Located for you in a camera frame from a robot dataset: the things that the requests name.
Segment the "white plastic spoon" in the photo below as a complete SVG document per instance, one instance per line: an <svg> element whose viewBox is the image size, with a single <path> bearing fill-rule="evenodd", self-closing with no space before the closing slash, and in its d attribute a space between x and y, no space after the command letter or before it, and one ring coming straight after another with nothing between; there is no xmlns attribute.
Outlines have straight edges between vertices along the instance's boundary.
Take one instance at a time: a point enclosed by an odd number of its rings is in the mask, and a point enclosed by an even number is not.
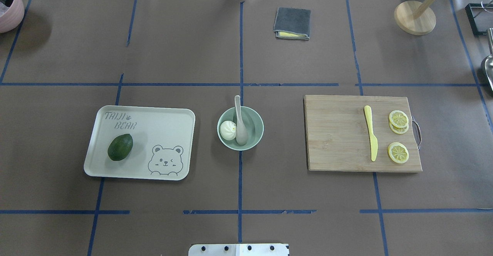
<svg viewBox="0 0 493 256"><path fill-rule="evenodd" d="M248 131L241 115L241 96L235 96L234 104L236 113L236 142L239 145L245 145L248 142Z"/></svg>

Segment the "green ceramic bowl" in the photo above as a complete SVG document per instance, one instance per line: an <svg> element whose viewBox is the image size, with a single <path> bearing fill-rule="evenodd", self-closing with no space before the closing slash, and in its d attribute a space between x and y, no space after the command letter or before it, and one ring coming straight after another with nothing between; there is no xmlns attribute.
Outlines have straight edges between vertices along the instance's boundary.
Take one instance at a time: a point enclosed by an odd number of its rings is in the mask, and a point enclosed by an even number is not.
<svg viewBox="0 0 493 256"><path fill-rule="evenodd" d="M239 145L236 140L226 140L220 133L220 126L225 121L236 122L236 110L234 107L226 110L217 122L217 135L220 141L229 149L245 151L255 147L264 134L264 122L259 113L250 107L241 106L241 115L248 132L248 140L245 145Z"/></svg>

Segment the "pink bowl with ice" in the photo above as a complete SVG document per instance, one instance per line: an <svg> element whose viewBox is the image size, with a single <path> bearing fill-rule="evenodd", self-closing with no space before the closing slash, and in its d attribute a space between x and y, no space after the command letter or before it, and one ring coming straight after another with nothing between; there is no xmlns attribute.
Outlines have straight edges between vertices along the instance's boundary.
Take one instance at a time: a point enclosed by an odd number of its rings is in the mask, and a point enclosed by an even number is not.
<svg viewBox="0 0 493 256"><path fill-rule="evenodd" d="M22 0L13 0L10 7L1 2L0 32L9 32L19 26L24 15L25 9Z"/></svg>

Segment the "white plastic tray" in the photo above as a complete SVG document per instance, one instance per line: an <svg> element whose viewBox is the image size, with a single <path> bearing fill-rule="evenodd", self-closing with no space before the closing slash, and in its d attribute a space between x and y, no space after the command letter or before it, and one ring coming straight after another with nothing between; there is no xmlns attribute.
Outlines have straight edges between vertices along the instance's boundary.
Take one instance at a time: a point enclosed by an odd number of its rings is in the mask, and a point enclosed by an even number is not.
<svg viewBox="0 0 493 256"><path fill-rule="evenodd" d="M179 181L189 172L195 114L189 109L106 105L92 129L84 171L94 177ZM114 138L129 134L128 156L113 161L107 149Z"/></svg>

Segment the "wooden cutting board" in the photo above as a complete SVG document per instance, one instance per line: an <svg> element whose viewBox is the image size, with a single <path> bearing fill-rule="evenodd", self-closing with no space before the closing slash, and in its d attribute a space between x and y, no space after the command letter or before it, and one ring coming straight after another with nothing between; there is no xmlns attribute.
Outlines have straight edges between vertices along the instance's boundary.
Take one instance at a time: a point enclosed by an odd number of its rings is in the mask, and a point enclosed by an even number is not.
<svg viewBox="0 0 493 256"><path fill-rule="evenodd" d="M375 162L371 161L365 105L372 108L378 140ZM406 97L306 95L304 108L309 170L422 172L412 122L401 135L389 127L389 113L393 110L401 110L411 117ZM389 158L387 148L393 142L400 142L408 149L406 163L394 163Z"/></svg>

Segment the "green avocado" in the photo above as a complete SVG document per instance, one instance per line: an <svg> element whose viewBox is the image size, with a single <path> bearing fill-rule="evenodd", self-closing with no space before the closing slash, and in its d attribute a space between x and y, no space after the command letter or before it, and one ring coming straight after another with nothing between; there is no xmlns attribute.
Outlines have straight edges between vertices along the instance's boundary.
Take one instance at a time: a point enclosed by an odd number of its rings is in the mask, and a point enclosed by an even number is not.
<svg viewBox="0 0 493 256"><path fill-rule="evenodd" d="M133 138L130 134L118 135L112 140L107 149L109 159L121 161L125 159L133 148Z"/></svg>

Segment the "yellow plastic knife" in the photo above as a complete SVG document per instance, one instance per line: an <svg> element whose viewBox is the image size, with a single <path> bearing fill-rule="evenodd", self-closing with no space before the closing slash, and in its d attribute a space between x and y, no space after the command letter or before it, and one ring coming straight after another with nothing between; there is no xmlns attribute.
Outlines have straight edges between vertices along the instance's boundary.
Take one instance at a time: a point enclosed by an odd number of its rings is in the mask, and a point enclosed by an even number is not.
<svg viewBox="0 0 493 256"><path fill-rule="evenodd" d="M372 108L370 105L365 105L363 110L369 134L371 161L375 162L378 152L378 140L374 134Z"/></svg>

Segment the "metal scoop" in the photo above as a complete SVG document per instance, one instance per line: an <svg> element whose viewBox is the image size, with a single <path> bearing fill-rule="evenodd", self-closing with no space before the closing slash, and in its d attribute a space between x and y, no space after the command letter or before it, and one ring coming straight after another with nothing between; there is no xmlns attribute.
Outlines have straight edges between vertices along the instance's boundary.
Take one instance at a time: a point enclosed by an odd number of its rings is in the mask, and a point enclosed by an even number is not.
<svg viewBox="0 0 493 256"><path fill-rule="evenodd" d="M486 34L488 37L488 48L490 55L483 59L482 71L488 81L489 88L493 91L493 28L489 28Z"/></svg>

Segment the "tray of wine glasses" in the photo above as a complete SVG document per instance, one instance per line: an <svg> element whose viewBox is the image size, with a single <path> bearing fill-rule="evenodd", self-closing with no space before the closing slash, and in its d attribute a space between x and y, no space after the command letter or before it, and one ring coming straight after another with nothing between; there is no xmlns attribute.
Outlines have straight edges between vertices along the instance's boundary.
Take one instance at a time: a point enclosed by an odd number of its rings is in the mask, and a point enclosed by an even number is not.
<svg viewBox="0 0 493 256"><path fill-rule="evenodd" d="M473 35L486 36L488 29L493 27L493 14L486 12L479 3L467 4L465 12Z"/></svg>

